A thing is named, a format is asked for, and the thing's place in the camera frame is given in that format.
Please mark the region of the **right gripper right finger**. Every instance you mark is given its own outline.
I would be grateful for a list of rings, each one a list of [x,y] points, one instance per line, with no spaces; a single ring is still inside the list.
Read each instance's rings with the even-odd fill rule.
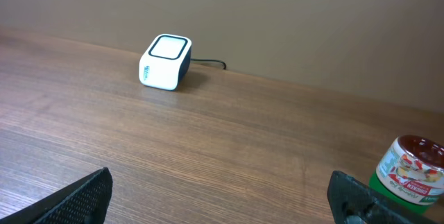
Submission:
[[[327,199],[336,224],[436,224],[342,171],[333,171]]]

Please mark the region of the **green lid plastic jar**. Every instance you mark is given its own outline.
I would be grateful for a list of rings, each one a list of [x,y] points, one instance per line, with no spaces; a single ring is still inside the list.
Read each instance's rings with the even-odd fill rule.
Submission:
[[[369,186],[417,214],[425,213],[443,196],[443,146],[417,135],[397,137]]]

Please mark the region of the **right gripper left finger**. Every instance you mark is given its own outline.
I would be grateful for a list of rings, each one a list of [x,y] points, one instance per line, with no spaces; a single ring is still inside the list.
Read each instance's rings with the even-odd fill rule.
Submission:
[[[103,224],[112,197],[107,167],[1,219],[1,224]]]

